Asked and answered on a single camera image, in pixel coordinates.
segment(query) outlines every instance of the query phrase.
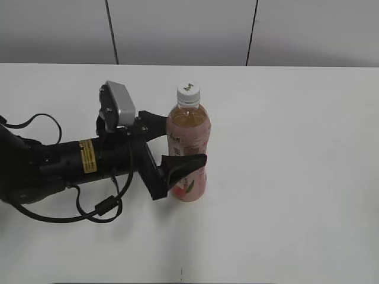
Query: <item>white table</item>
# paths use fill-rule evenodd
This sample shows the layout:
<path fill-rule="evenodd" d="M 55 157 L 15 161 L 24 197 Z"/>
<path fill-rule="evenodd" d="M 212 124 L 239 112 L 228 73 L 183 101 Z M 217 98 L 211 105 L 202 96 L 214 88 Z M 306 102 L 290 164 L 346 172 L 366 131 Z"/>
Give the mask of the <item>white table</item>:
<path fill-rule="evenodd" d="M 44 224 L 0 203 L 0 282 L 378 283 L 379 69 L 0 64 L 0 114 L 47 112 L 63 141 L 90 138 L 106 80 L 166 115 L 189 78 L 213 123 L 205 195 L 153 202 L 137 176 L 105 225 Z M 42 118 L 17 133 L 57 137 Z M 160 163 L 166 138 L 149 145 Z M 83 191 L 91 209 L 114 188 Z M 70 217 L 75 196 L 29 208 Z"/>

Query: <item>cable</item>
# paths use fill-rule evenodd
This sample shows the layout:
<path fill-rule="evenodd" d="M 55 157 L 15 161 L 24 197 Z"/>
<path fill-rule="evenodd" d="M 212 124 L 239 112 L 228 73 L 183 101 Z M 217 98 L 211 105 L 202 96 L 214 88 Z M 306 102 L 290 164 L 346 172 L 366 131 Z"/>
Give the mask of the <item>cable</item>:
<path fill-rule="evenodd" d="M 251 42 L 252 42 L 252 40 L 253 40 L 253 32 L 254 32 L 254 26 L 255 26 L 256 12 L 257 12 L 257 10 L 258 10 L 258 1 L 259 1 L 259 0 L 256 0 L 256 2 L 255 2 L 255 10 L 254 10 L 253 24 L 252 24 L 252 26 L 251 26 L 251 34 L 250 34 L 249 50 L 248 50 L 248 56 L 247 56 L 247 58 L 246 58 L 246 64 L 245 64 L 245 66 L 247 66 L 247 65 L 249 64 Z"/>
<path fill-rule="evenodd" d="M 90 213 L 87 213 L 85 215 L 77 216 L 77 217 L 72 217 L 72 218 L 53 218 L 53 217 L 45 217 L 36 213 L 33 213 L 23 207 L 21 204 L 15 202 L 11 194 L 7 192 L 7 200 L 9 204 L 11 204 L 16 210 L 18 210 L 20 213 L 28 216 L 29 218 L 35 219 L 37 221 L 41 222 L 46 222 L 46 223 L 59 223 L 59 224 L 65 224 L 65 223 L 74 223 L 78 221 L 85 220 L 89 217 L 95 216 L 97 214 L 96 210 L 91 211 Z"/>
<path fill-rule="evenodd" d="M 111 31 L 111 38 L 112 38 L 112 45 L 113 45 L 113 53 L 114 53 L 114 57 L 115 57 L 115 60 L 116 60 L 116 64 L 119 65 L 120 63 L 118 62 L 118 54 L 117 54 L 117 48 L 116 48 L 116 41 L 114 39 L 114 33 L 113 33 L 113 26 L 112 26 L 112 19 L 111 19 L 111 13 L 109 11 L 109 4 L 108 4 L 108 0 L 104 0 L 105 1 L 105 7 L 107 9 L 107 17 L 108 17 L 108 24 L 109 24 L 109 29 Z"/>
<path fill-rule="evenodd" d="M 118 182 L 117 182 L 117 179 L 115 178 L 114 175 L 112 175 L 112 181 L 116 187 L 116 190 L 117 190 L 117 194 L 120 194 L 120 188 L 118 187 Z M 83 208 L 81 207 L 80 205 L 80 202 L 79 202 L 79 196 L 80 196 L 80 193 L 81 193 L 81 189 L 79 186 L 77 185 L 73 185 L 72 186 L 73 188 L 76 188 L 78 190 L 78 197 L 76 199 L 76 209 L 78 210 L 78 212 L 81 214 L 81 215 L 85 215 L 87 214 Z M 116 215 L 112 218 L 109 218 L 109 219 L 99 219 L 99 218 L 95 218 L 95 217 L 88 217 L 87 220 L 90 220 L 94 223 L 109 223 L 109 222 L 112 222 L 113 220 L 115 220 L 118 216 L 121 215 L 121 213 L 123 212 L 123 202 L 122 200 L 119 200 L 118 201 L 118 209 L 117 209 L 117 212 L 116 212 Z"/>
<path fill-rule="evenodd" d="M 109 223 L 109 222 L 112 222 L 113 220 L 115 220 L 118 216 L 121 215 L 122 211 L 123 211 L 123 202 L 121 200 L 121 198 L 123 197 L 123 195 L 127 192 L 127 190 L 129 189 L 130 187 L 130 184 L 131 184 L 131 181 L 133 180 L 133 175 L 134 175 L 134 159 L 133 159 L 133 152 L 131 150 L 131 146 L 130 144 L 128 144 L 128 149 L 129 149 L 129 154 L 130 154 L 130 165 L 129 165 L 129 175 L 128 175 L 128 178 L 126 180 L 126 183 L 125 185 L 123 186 L 123 189 L 120 191 L 120 188 L 118 187 L 118 182 L 117 182 L 117 179 L 115 178 L 114 175 L 112 175 L 112 181 L 116 187 L 116 190 L 117 190 L 117 196 L 113 199 L 114 202 L 117 201 L 117 204 L 118 204 L 118 210 L 116 212 L 116 215 L 114 217 L 111 217 L 109 219 L 99 219 L 99 218 L 94 218 L 94 217 L 89 217 L 87 218 L 88 220 L 92 221 L 92 222 L 95 222 L 95 223 Z M 77 185 L 72 185 L 73 188 L 76 188 L 78 190 L 78 196 L 76 198 L 76 209 L 78 210 L 78 212 L 81 214 L 81 215 L 85 215 L 87 214 L 83 208 L 81 207 L 80 205 L 80 202 L 79 202 L 79 196 L 80 196 L 80 193 L 81 193 L 81 190 L 80 190 L 80 187 L 77 186 Z"/>
<path fill-rule="evenodd" d="M 35 115 L 33 115 L 28 121 L 26 121 L 26 122 L 24 122 L 24 123 L 21 123 L 21 124 L 7 124 L 7 120 L 6 120 L 4 117 L 2 117 L 2 116 L 0 115 L 0 123 L 1 123 L 2 125 L 4 125 L 5 127 L 11 128 L 11 129 L 22 129 L 22 128 L 25 128 L 26 126 L 28 126 L 29 124 L 31 124 L 31 122 L 32 122 L 36 117 L 40 117 L 40 116 L 44 116 L 44 117 L 49 117 L 49 118 L 51 118 L 51 119 L 55 122 L 55 124 L 58 126 L 58 130 L 59 130 L 59 138 L 58 138 L 57 143 L 55 143 L 55 144 L 59 144 L 60 141 L 61 141 L 61 139 L 62 139 L 62 128 L 61 128 L 61 126 L 59 125 L 58 121 L 57 121 L 55 118 L 53 118 L 51 115 L 49 115 L 49 114 L 35 114 Z"/>

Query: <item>yellow label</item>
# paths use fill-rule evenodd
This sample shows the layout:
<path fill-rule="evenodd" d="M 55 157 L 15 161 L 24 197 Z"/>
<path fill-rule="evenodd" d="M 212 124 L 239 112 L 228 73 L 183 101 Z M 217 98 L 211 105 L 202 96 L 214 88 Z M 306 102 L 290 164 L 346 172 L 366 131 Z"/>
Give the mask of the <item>yellow label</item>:
<path fill-rule="evenodd" d="M 96 157 L 94 146 L 92 145 L 92 140 L 81 140 L 79 141 L 79 146 L 81 148 L 82 163 L 84 173 L 94 173 L 97 171 Z"/>

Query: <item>black robotic arm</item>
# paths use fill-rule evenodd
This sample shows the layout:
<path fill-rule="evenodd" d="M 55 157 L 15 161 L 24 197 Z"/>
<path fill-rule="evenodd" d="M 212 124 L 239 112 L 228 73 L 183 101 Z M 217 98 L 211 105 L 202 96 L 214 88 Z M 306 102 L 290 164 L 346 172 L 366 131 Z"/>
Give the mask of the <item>black robotic arm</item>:
<path fill-rule="evenodd" d="M 49 146 L 13 135 L 7 127 L 16 127 L 0 118 L 0 199 L 22 211 L 21 204 L 37 202 L 67 187 L 78 188 L 81 183 L 129 173 L 130 185 L 133 172 L 138 172 L 156 200 L 205 166 L 204 154 L 162 156 L 157 166 L 147 142 L 166 135 L 166 118 L 147 111 L 140 111 L 136 118 L 124 85 L 107 81 L 100 89 L 100 103 L 98 137 Z M 120 206 L 126 189 L 98 204 L 92 216 Z"/>

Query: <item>bottle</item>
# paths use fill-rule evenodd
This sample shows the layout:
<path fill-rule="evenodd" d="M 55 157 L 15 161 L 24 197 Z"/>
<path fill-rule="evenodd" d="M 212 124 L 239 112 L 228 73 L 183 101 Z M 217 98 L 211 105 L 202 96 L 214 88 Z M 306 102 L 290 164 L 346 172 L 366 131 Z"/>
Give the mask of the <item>bottle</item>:
<path fill-rule="evenodd" d="M 206 154 L 211 122 L 200 105 L 199 85 L 194 82 L 180 84 L 177 98 L 178 104 L 166 121 L 169 155 Z M 205 168 L 201 168 L 178 182 L 171 194 L 184 202 L 195 201 L 203 195 L 206 181 Z"/>

